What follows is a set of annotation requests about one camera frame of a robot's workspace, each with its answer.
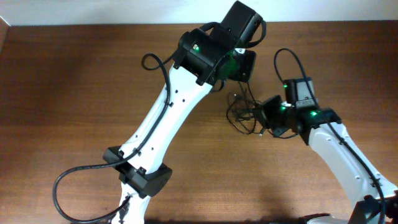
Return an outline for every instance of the wooden table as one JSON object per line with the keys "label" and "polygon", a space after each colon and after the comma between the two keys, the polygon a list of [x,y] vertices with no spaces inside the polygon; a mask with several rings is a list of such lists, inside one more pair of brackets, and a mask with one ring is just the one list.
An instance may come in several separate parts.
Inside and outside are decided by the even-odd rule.
{"label": "wooden table", "polygon": [[[67,223],[54,209],[52,184],[73,166],[102,163],[108,146],[137,129],[164,84],[140,66],[147,52],[168,57],[198,25],[11,27],[0,56],[0,223]],[[369,160],[398,183],[398,22],[270,22],[254,50],[252,90],[284,96],[272,59],[293,49]],[[284,78],[301,76],[281,54]],[[245,136],[225,118],[226,95],[204,98],[172,141],[174,171],[147,218],[243,221],[328,212],[349,218],[343,189],[300,138]],[[113,169],[77,172],[58,190],[77,218],[108,213],[119,202]]]}

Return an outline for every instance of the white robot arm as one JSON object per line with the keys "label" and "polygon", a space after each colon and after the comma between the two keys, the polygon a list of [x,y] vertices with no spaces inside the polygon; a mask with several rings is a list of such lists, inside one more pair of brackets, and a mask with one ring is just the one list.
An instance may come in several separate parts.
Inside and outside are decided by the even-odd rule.
{"label": "white robot arm", "polygon": [[[397,186],[389,182],[369,162],[350,138],[345,125],[343,123],[338,124],[336,122],[331,123],[331,125],[337,133],[345,139],[357,155],[362,158],[371,172],[376,176],[384,197],[395,197],[396,191],[398,190]],[[374,204],[376,204],[376,206],[379,205],[377,201],[380,200],[380,195],[374,182],[369,178],[368,172],[352,155],[352,153],[350,153],[344,145],[340,144],[340,140],[333,134],[327,124],[321,124],[319,128],[311,129],[309,145],[328,164],[329,168],[343,187],[347,197],[351,201],[351,206],[354,209],[354,212],[350,221],[337,220],[330,216],[324,216],[313,218],[307,223],[377,223],[379,220],[379,214],[369,218],[373,212],[372,206]]]}
{"label": "white robot arm", "polygon": [[[183,67],[178,69],[172,67],[169,74],[172,92],[170,106],[152,136],[141,149],[139,156],[135,156],[128,161],[133,167],[145,169],[144,173],[147,175],[159,170],[166,150],[178,129],[180,129],[182,123],[195,105],[205,97],[213,87],[208,83],[204,83],[202,86],[196,84],[197,77]],[[144,122],[142,122],[131,138],[119,148],[119,153],[130,155],[141,143],[143,137],[147,135],[148,130],[153,126],[155,120],[159,116],[165,98],[166,89],[164,88]],[[122,182],[120,205],[127,196],[130,197],[128,211],[126,212],[123,210],[119,212],[113,218],[112,224],[120,224],[121,221],[136,224],[144,223],[144,213],[148,206],[150,196],[146,195],[144,198],[141,198],[139,190],[137,191],[134,189],[129,183]]]}

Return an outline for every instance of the wooden surface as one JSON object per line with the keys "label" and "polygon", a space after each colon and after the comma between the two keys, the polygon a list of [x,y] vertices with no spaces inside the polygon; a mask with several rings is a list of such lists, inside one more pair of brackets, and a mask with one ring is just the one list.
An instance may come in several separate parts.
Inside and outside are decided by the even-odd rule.
{"label": "wooden surface", "polygon": [[4,41],[7,37],[8,28],[8,24],[0,17],[0,54]]}
{"label": "wooden surface", "polygon": [[[0,56],[0,223],[67,223],[54,209],[52,184],[73,166],[102,163],[124,143],[157,98],[160,71],[142,55],[169,56],[197,25],[11,27]],[[269,23],[254,50],[252,90],[258,100],[283,95],[272,65],[290,47],[312,77],[322,106],[343,118],[369,160],[398,183],[398,22]],[[284,78],[298,78],[281,54]],[[225,118],[226,95],[204,98],[172,141],[173,169],[150,201],[147,218],[273,220],[328,212],[348,218],[349,201],[326,164],[300,138],[245,136]],[[61,206],[93,218],[119,202],[113,169],[66,177]]]}

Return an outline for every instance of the black cable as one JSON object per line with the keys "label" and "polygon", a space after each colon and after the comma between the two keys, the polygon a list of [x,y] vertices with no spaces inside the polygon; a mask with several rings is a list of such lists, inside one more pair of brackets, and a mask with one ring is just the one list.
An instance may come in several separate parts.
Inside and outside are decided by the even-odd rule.
{"label": "black cable", "polygon": [[[203,30],[203,31],[208,31],[208,30],[210,30],[211,28],[214,28],[215,26],[218,26],[220,23],[218,23],[218,22],[209,22],[209,23],[206,23],[206,24],[203,24],[201,27],[199,27],[199,29],[201,29],[201,30]],[[177,50],[176,51],[174,51],[166,60],[164,60],[163,62],[162,62],[162,65],[165,65],[165,64],[167,64],[169,61],[171,61],[172,59],[173,59],[173,57],[175,56],[175,54],[177,53]],[[141,59],[141,66],[145,69],[145,70],[147,70],[147,71],[153,71],[153,70],[157,70],[158,68],[160,68],[160,64],[158,65],[158,66],[156,66],[156,67],[152,67],[152,68],[149,68],[149,67],[147,67],[146,65],[145,65],[145,61],[147,60],[147,58],[149,57],[150,55],[149,54],[145,54],[143,57],[142,57],[142,59]]]}
{"label": "black cable", "polygon": [[220,87],[218,88],[218,90],[214,90],[214,87],[210,90],[210,93],[217,93],[221,90],[223,90],[223,88],[225,87],[225,80],[219,80],[221,82]]}
{"label": "black cable", "polygon": [[[228,120],[228,122],[232,125],[232,127],[234,127],[239,133],[241,134],[262,134],[262,132],[255,132],[256,129],[256,124],[257,124],[257,118],[255,117],[254,113],[253,113],[253,109],[255,109],[258,105],[260,105],[262,102],[256,100],[253,96],[253,93],[250,89],[250,84],[248,84],[248,88],[247,90],[249,90],[249,94],[252,98],[252,100],[247,99],[246,96],[246,90],[243,89],[242,84],[240,82],[238,82],[239,87],[242,91],[243,96],[235,96],[235,100],[228,106],[228,109],[226,110],[226,118]],[[234,105],[239,102],[239,101],[243,101],[244,105],[246,106],[246,108],[241,109],[238,107],[234,107]],[[243,129],[245,131],[240,130],[231,120],[231,118],[229,118],[229,112],[232,112],[232,114],[235,115],[235,122],[239,123]],[[251,119],[254,119],[254,124],[253,127],[251,129],[249,129],[246,125],[243,124],[243,121],[250,121]],[[282,137],[282,136],[276,136],[274,133],[270,132],[267,129],[268,133],[271,134],[274,138],[279,138],[279,139],[291,139],[294,138],[296,136],[298,136],[299,134],[293,134],[291,136],[287,136],[287,137]]]}
{"label": "black cable", "polygon": [[166,110],[169,106],[170,103],[170,97],[171,97],[171,87],[170,87],[170,78],[167,74],[166,68],[164,67],[164,63],[158,58],[158,56],[156,56],[155,54],[152,53],[148,53],[145,54],[143,58],[147,58],[147,57],[152,57],[154,58],[157,63],[159,64],[159,67],[162,69],[163,72],[163,76],[166,82],[166,90],[167,90],[167,96],[165,99],[165,104],[163,107],[163,110],[160,112],[159,117],[156,119],[154,125],[151,127],[151,129],[149,130],[148,134],[146,135],[146,137],[144,138],[144,140],[142,140],[142,142],[140,143],[140,145],[138,145],[137,148],[135,148],[135,150],[128,155],[127,157],[125,157],[124,159],[121,159],[120,161],[116,161],[116,162],[111,162],[109,164],[98,164],[98,165],[88,165],[88,166],[78,166],[78,167],[74,167],[71,169],[68,169],[67,171],[63,172],[55,181],[54,186],[52,188],[52,198],[53,198],[53,202],[55,205],[55,208],[57,209],[57,211],[59,212],[59,214],[61,214],[61,216],[63,218],[65,218],[66,220],[72,222],[72,223],[96,223],[99,222],[101,220],[107,219],[107,218],[111,218],[112,216],[115,216],[115,214],[117,214],[117,212],[122,209],[130,200],[130,196],[128,196],[125,201],[122,203],[122,205],[120,205],[117,209],[113,210],[112,212],[109,212],[106,215],[103,215],[101,217],[98,218],[93,218],[90,220],[78,220],[76,218],[72,218],[69,215],[67,215],[60,207],[59,203],[58,203],[58,199],[57,199],[57,188],[58,188],[58,184],[60,183],[60,181],[68,174],[71,174],[72,172],[76,172],[79,170],[88,170],[88,169],[102,169],[102,168],[107,168],[107,167],[114,167],[114,166],[118,166],[120,164],[123,164],[125,162],[127,162],[128,160],[130,160],[131,158],[133,158],[141,149],[142,147],[144,147],[145,143],[149,140],[149,138],[152,136],[152,133],[155,131],[155,128],[157,127],[157,125],[160,123],[160,120],[163,118],[164,114],[166,113]]}
{"label": "black cable", "polygon": [[163,66],[164,66],[164,65],[167,64],[169,61],[171,61],[171,60],[173,59],[175,53],[177,53],[177,51],[175,51],[174,53],[172,53],[171,56],[168,57],[164,62],[162,62],[162,63],[159,64],[158,66],[152,67],[152,68],[149,68],[149,67],[147,67],[147,66],[145,65],[145,61],[147,60],[147,57],[150,56],[149,54],[145,54],[145,55],[142,57],[142,59],[141,59],[141,66],[142,66],[145,70],[147,70],[147,71],[157,70],[158,68],[160,68],[160,65],[163,65]]}
{"label": "black cable", "polygon": [[260,39],[257,40],[257,41],[254,41],[254,42],[249,42],[247,44],[246,48],[251,48],[251,47],[256,46],[257,44],[260,44],[261,41],[264,40],[264,38],[266,37],[266,34],[267,34],[267,23],[264,20],[261,21],[261,29],[262,29],[262,31],[261,31]]}
{"label": "black cable", "polygon": [[276,136],[274,133],[270,132],[269,129],[267,129],[268,133],[271,134],[274,138],[280,138],[280,139],[291,139],[294,138],[296,136],[298,136],[299,134],[292,134],[291,136],[287,136],[287,137],[282,137],[282,136]]}
{"label": "black cable", "polygon": [[[312,97],[312,100],[315,104],[315,106],[317,107],[317,109],[320,111],[320,106],[315,98],[315,95],[312,91],[312,89],[310,88],[310,84],[308,83],[308,79],[307,76],[305,74],[303,65],[301,64],[301,61],[299,60],[299,58],[297,57],[297,55],[290,49],[288,48],[282,48],[279,49],[276,53],[275,53],[275,57],[274,57],[274,67],[275,67],[275,71],[277,72],[277,75],[279,77],[279,79],[281,80],[282,84],[283,84],[283,80],[281,78],[281,76],[279,75],[278,69],[277,69],[277,65],[276,65],[276,58],[279,52],[286,50],[288,52],[290,52],[294,58],[296,59],[300,70],[302,72],[302,75],[304,77],[305,80],[305,84],[307,85],[308,91],[310,92],[310,95]],[[385,216],[386,216],[386,200],[384,198],[384,194],[381,190],[380,187],[380,183],[379,181],[376,179],[376,177],[374,176],[374,174],[372,173],[372,171],[370,170],[370,168],[365,164],[365,162],[362,160],[362,158],[360,158],[360,156],[354,151],[353,148],[351,148],[351,146],[349,146],[349,144],[344,140],[344,138],[342,138],[337,131],[334,129],[334,127],[329,123],[329,121],[325,118],[325,115],[323,113],[320,113],[323,116],[323,119],[325,120],[326,124],[329,126],[329,128],[331,129],[331,131],[333,132],[333,134],[336,136],[336,138],[339,140],[340,144],[343,144],[348,150],[349,152],[358,160],[358,162],[364,167],[364,169],[366,170],[366,172],[369,174],[371,180],[373,181],[373,184],[375,185],[375,187],[377,188],[377,192],[380,195],[380,204],[381,204],[381,208],[380,208],[380,217],[379,217],[379,224],[384,224],[384,220],[385,220]]]}

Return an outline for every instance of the black bracket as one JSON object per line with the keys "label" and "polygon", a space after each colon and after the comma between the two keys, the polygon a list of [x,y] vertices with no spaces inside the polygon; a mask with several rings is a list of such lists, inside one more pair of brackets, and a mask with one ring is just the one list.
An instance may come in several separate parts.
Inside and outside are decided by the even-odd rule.
{"label": "black bracket", "polygon": [[[121,146],[109,147],[103,159],[107,163],[123,159],[123,154],[119,152],[120,147]],[[147,195],[153,197],[159,193],[166,185],[167,181],[169,181],[173,172],[165,164],[162,164],[157,171],[151,174],[146,174],[146,170],[142,167],[136,169],[128,162],[114,168],[120,172],[119,180],[136,190],[140,198],[145,198]]]}
{"label": "black bracket", "polygon": [[219,69],[219,77],[225,76],[225,79],[248,83],[253,73],[254,63],[256,62],[256,53],[251,50],[245,50],[243,54],[233,51],[232,60],[222,65]]}
{"label": "black bracket", "polygon": [[386,215],[392,219],[393,224],[398,223],[398,190],[396,190],[395,193],[395,196],[387,198],[386,209]]}
{"label": "black bracket", "polygon": [[288,110],[282,110],[281,104],[282,98],[280,95],[276,95],[258,105],[253,112],[261,126],[265,129],[271,128],[272,133],[276,136],[280,136],[289,130],[286,122]]}
{"label": "black bracket", "polygon": [[349,224],[354,223],[378,223],[380,212],[380,202],[371,195],[364,197],[363,201],[357,202]]}
{"label": "black bracket", "polygon": [[300,133],[301,138],[308,145],[311,129],[317,129],[321,124],[325,124],[325,119],[329,123],[342,123],[341,118],[331,108],[316,110],[316,108],[309,107],[297,110],[296,117],[291,125],[297,129],[296,132]]}

